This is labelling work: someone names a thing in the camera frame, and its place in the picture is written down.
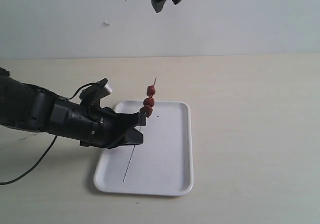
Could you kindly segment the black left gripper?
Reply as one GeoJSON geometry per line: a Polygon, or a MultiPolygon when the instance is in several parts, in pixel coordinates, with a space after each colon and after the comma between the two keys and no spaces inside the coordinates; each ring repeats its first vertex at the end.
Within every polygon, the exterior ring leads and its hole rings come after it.
{"type": "Polygon", "coordinates": [[[87,115],[80,104],[56,101],[49,117],[50,134],[80,141],[81,146],[113,149],[122,146],[141,145],[143,134],[137,126],[146,126],[142,113],[115,113],[113,109],[98,108],[94,119],[87,115]]]}

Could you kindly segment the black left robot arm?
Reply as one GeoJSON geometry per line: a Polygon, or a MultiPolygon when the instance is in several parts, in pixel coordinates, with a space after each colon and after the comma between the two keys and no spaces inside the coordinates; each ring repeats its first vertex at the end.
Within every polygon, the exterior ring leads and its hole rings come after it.
{"type": "Polygon", "coordinates": [[[136,129],[146,125],[144,114],[116,113],[100,106],[101,98],[107,96],[107,79],[80,87],[77,104],[46,88],[19,82],[4,68],[0,72],[2,126],[78,140],[84,147],[113,149],[144,142],[136,129]]]}

